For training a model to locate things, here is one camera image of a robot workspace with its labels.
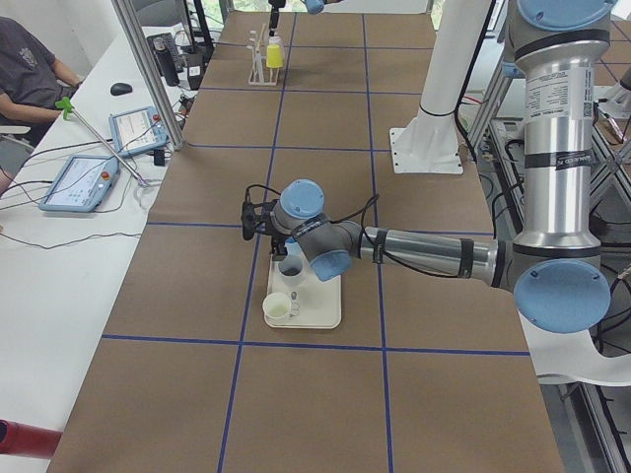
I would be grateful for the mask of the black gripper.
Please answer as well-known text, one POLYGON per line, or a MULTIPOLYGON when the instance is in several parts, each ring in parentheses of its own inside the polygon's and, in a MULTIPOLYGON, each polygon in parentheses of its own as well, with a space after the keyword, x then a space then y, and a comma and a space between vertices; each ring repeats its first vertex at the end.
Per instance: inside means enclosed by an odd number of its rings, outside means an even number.
POLYGON ((271 7, 269 17, 269 37, 274 37, 278 28, 280 10, 286 7, 286 0, 268 0, 268 4, 271 7))
POLYGON ((288 250, 286 247, 286 241, 288 239, 287 235, 284 234, 274 234, 271 237, 271 249, 270 254, 274 257, 285 257, 288 255, 288 250))

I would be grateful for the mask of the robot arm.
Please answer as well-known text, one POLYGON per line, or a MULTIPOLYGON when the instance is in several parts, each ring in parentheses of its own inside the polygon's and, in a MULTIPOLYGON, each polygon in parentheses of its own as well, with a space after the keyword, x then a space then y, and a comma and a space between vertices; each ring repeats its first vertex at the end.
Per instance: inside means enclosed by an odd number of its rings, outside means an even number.
MULTIPOLYGON (((339 3, 340 0, 306 0, 304 4, 307 7, 309 14, 315 15, 323 11, 324 7, 329 4, 339 3)), ((286 0, 269 0, 268 4, 271 7, 269 23, 268 23, 268 35, 270 37, 275 36, 278 23, 280 19, 280 10, 286 6, 286 0)))
MULTIPOLYGON (((369 224, 420 236, 491 237, 489 183, 474 164, 462 174, 397 174, 386 133, 410 115, 412 90, 434 40, 420 16, 285 17, 289 72, 268 180, 282 189, 311 178, 333 217, 380 194, 369 224)), ((428 277, 361 260, 342 279, 342 315, 332 329, 265 328, 283 343, 521 351, 511 296, 481 282, 428 277)))

